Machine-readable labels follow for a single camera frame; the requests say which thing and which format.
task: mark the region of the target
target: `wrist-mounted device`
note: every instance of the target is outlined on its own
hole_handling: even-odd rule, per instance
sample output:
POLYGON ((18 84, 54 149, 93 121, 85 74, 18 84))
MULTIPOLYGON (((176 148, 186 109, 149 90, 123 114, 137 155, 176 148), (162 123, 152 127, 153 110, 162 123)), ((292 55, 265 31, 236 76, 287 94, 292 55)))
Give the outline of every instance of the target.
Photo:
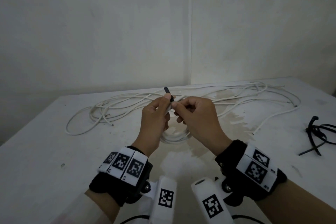
POLYGON ((226 176, 222 189, 232 192, 224 199, 227 205, 240 205, 244 196, 262 200, 287 180, 272 159, 254 145, 240 140, 233 141, 215 160, 226 176))
POLYGON ((133 146, 111 152, 98 168, 98 175, 90 183, 90 190, 108 193, 119 206, 132 204, 150 190, 149 173, 153 165, 148 157, 133 146))

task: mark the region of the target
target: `tangled white cable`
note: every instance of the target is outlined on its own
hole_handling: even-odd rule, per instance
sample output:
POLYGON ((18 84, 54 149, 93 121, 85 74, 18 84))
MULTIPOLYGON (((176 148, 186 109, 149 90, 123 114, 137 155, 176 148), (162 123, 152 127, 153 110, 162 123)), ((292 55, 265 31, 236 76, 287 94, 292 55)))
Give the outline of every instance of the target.
MULTIPOLYGON (((171 88, 171 91, 174 90, 178 90, 178 91, 182 91, 182 90, 196 90, 196 89, 203 89, 203 88, 210 88, 210 87, 225 87, 224 89, 220 89, 220 90, 215 90, 212 92, 208 92, 207 94, 203 95, 202 97, 205 97, 207 95, 216 93, 216 92, 220 92, 223 90, 230 90, 230 89, 241 89, 237 94, 235 94, 232 97, 227 97, 227 98, 221 98, 221 99, 214 99, 211 97, 208 97, 210 99, 212 99, 212 102, 215 105, 232 105, 232 107, 227 108, 224 112, 218 114, 218 117, 221 117, 225 114, 227 114, 228 112, 232 111, 233 108, 235 108, 238 105, 241 104, 246 104, 246 103, 250 103, 252 101, 255 100, 263 100, 263 101, 272 101, 272 102, 280 102, 280 103, 288 103, 292 105, 291 109, 288 109, 286 111, 281 111, 281 112, 277 112, 274 113, 270 116, 268 116, 266 119, 263 120, 263 122, 253 131, 253 134, 256 133, 264 124, 265 122, 270 119, 271 117, 280 115, 280 114, 284 114, 284 113, 288 113, 288 112, 292 112, 296 109, 298 109, 301 105, 301 100, 298 96, 296 96, 295 94, 285 90, 283 87, 280 86, 271 86, 271 85, 267 85, 263 82, 251 82, 251 83, 247 83, 247 84, 243 84, 243 85, 235 85, 235 86, 225 86, 225 85, 214 85, 214 86, 200 86, 200 87, 186 87, 186 88, 171 88), (245 94, 242 95, 243 92, 245 92, 246 90, 254 90, 255 92, 250 93, 250 94, 245 94), (261 94, 262 92, 267 91, 267 92, 272 92, 278 95, 282 95, 285 98, 288 99, 288 101, 281 101, 281 100, 274 100, 274 99, 266 99, 266 98, 260 98, 258 97, 259 94, 261 94), (290 94, 292 96, 294 96, 297 100, 298 100, 298 104, 295 104, 294 101, 288 97, 287 95, 285 95, 285 93, 290 94), (241 99, 244 98, 242 100, 237 101, 236 103, 232 103, 232 102, 227 102, 227 100, 232 100, 232 99, 241 99)), ((143 108, 146 105, 149 104, 149 102, 153 101, 153 98, 150 98, 151 96, 163 96, 163 94, 159 93, 163 91, 162 90, 157 90, 155 92, 152 93, 126 93, 126 94, 120 94, 114 97, 111 97, 109 99, 103 100, 101 102, 99 102, 98 104, 92 106, 92 107, 86 107, 83 108, 81 110, 79 110, 77 113, 75 113, 70 120, 67 122, 66 127, 65 127, 65 132, 69 135, 72 136, 77 136, 77 135, 81 135, 84 134, 88 131, 90 131, 91 129, 93 129, 95 126, 98 125, 98 123, 108 123, 110 125, 113 125, 112 122, 115 120, 119 120, 122 117, 125 117, 126 115, 128 115, 130 112, 139 109, 139 108, 143 108), (127 101, 129 99, 139 99, 137 102, 135 103, 131 103, 131 104, 126 104, 126 105, 120 105, 120 103, 127 101), (89 117, 91 120, 94 121, 94 124, 88 128, 87 130, 80 132, 80 133, 71 133, 68 130, 68 126, 69 123, 71 122, 71 120, 78 115, 79 113, 90 109, 89 111, 89 117), (126 111, 124 111, 123 113, 117 114, 117 115, 111 115, 111 113, 109 113, 110 110, 115 110, 115 109, 124 109, 126 111)), ((181 93, 174 93, 174 95, 177 96, 178 99, 182 99, 184 97, 188 97, 187 95, 183 95, 181 93)), ((167 132, 164 132, 162 134, 161 137, 161 141, 164 143, 168 143, 168 144, 179 144, 183 141, 185 141, 187 138, 190 137, 190 133, 188 131, 188 129, 186 128, 183 132, 180 133, 174 133, 174 134, 168 134, 167 132)))

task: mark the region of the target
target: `fingernail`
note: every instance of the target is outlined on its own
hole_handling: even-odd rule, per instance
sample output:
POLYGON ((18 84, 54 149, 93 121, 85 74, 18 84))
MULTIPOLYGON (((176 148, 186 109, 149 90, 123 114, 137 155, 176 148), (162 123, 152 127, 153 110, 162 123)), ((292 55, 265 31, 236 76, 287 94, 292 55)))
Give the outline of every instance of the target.
POLYGON ((170 99, 171 94, 170 93, 166 93, 163 97, 166 98, 166 99, 170 99))

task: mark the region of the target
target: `hand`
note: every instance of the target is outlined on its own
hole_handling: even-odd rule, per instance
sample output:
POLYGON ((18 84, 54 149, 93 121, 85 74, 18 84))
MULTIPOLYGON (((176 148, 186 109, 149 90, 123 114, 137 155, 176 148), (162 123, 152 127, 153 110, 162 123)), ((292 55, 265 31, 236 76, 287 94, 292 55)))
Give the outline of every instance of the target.
POLYGON ((217 117, 215 105, 208 98, 188 97, 180 102, 172 102, 177 122, 183 121, 191 135, 216 156, 232 142, 223 132, 217 117))
POLYGON ((170 105, 170 93, 154 99, 148 106, 142 109, 140 132, 132 144, 149 157, 158 147, 163 131, 168 129, 170 115, 165 115, 170 105))

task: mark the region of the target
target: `white table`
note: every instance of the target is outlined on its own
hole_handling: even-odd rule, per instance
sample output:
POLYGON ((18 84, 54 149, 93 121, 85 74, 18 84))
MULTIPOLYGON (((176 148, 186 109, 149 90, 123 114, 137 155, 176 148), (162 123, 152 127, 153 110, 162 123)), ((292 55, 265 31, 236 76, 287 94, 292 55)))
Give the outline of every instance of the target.
MULTIPOLYGON (((305 128, 312 116, 320 117, 316 124, 336 124, 336 98, 296 78, 261 81, 285 85, 301 98, 301 108, 271 118, 252 137, 247 131, 284 107, 261 101, 240 105, 220 120, 224 132, 231 139, 255 140, 254 144, 271 155, 291 180, 336 208, 336 146, 322 146, 322 156, 315 152, 297 156, 311 147, 305 128)), ((209 91, 191 90, 186 94, 201 95, 209 91)), ((141 110, 115 121, 113 127, 99 124, 90 132, 75 137, 64 132, 66 122, 79 109, 125 92, 60 97, 0 147, 0 223, 52 221, 88 188, 97 167, 113 145, 126 146, 134 141, 140 129, 141 110)), ((70 129, 78 131, 91 123, 84 113, 74 119, 73 124, 70 129)), ((178 125, 172 121, 171 127, 174 126, 178 125)), ((332 133, 327 135, 331 140, 335 137, 332 133)), ((195 139, 190 139, 180 145, 161 143, 149 160, 154 165, 150 180, 166 175, 178 182, 174 223, 204 223, 190 185, 203 176, 213 179, 221 175, 213 154, 195 139)), ((138 214, 139 209, 143 212, 144 207, 141 203, 124 206, 116 223, 138 214)), ((232 214, 247 214, 268 221, 249 199, 229 210, 232 214)))

